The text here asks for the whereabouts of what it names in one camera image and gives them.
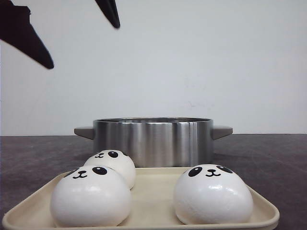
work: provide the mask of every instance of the white wall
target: white wall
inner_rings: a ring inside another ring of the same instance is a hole
[[[93,119],[196,116],[235,133],[307,133],[306,0],[14,0],[47,70],[1,41],[1,134],[71,135]]]

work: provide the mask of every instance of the beige tray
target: beige tray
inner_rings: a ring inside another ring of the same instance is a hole
[[[244,229],[272,230],[278,224],[279,211],[269,201],[249,188],[254,210],[247,223],[184,225],[176,217],[172,207],[172,193],[177,178],[188,168],[138,168],[135,186],[131,190],[132,211],[117,227],[57,228],[58,230],[201,230]],[[3,218],[7,230],[54,230],[49,211],[51,193],[61,174],[37,190],[26,200],[11,209]]]

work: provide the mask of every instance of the tray rim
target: tray rim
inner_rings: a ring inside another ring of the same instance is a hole
[[[173,171],[184,171],[187,169],[190,169],[191,167],[161,167],[161,168],[136,168],[137,171],[151,171],[151,170],[173,170]],[[259,193],[257,193],[254,189],[252,189],[251,187],[249,187],[247,185],[247,187],[249,188],[249,190],[254,193],[255,195],[257,195],[263,202],[265,202],[267,205],[269,205],[273,210],[274,210],[274,216],[273,218],[266,220],[266,221],[262,221],[262,222],[255,222],[255,223],[236,223],[236,224],[183,224],[183,225],[161,225],[161,226],[107,226],[107,227],[73,227],[73,228],[56,228],[56,227],[19,227],[19,226],[14,226],[12,224],[10,224],[8,222],[8,216],[15,210],[17,209],[19,206],[21,206],[23,203],[25,203],[28,199],[30,199],[31,197],[35,196],[37,193],[39,193],[41,190],[45,189],[45,187],[49,186],[49,184],[51,182],[53,182],[54,180],[57,180],[61,177],[63,177],[66,173],[68,172],[64,172],[61,173],[59,175],[57,175],[56,177],[54,177],[51,181],[47,182],[45,185],[43,185],[41,188],[39,188],[38,190],[36,190],[34,193],[32,193],[30,196],[28,196],[27,198],[25,198],[23,201],[21,201],[19,204],[17,204],[16,206],[14,206],[12,209],[10,209],[7,213],[4,214],[3,219],[2,219],[2,226],[6,229],[6,230],[114,230],[114,229],[118,229],[118,230],[131,230],[131,229],[136,229],[136,230],[141,230],[141,229],[146,229],[146,230],[164,230],[164,229],[168,229],[168,230],[186,230],[186,229],[194,229],[194,230],[203,230],[203,229],[252,229],[252,228],[263,228],[263,227],[277,227],[278,225],[278,221],[279,221],[279,217],[280,217],[280,213],[278,208],[273,205],[270,201],[268,201],[266,198],[264,198],[263,196],[261,196]]]

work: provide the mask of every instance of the dark countertop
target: dark countertop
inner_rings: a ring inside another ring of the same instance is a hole
[[[214,141],[213,163],[234,170],[280,211],[277,230],[307,229],[307,135],[236,134]],[[1,137],[0,217],[92,156],[77,136]]]

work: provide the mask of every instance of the gray pot handle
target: gray pot handle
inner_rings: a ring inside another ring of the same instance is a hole
[[[80,137],[94,139],[94,129],[91,126],[75,128],[73,132]]]
[[[232,134],[233,129],[229,126],[213,126],[212,139],[216,140]]]

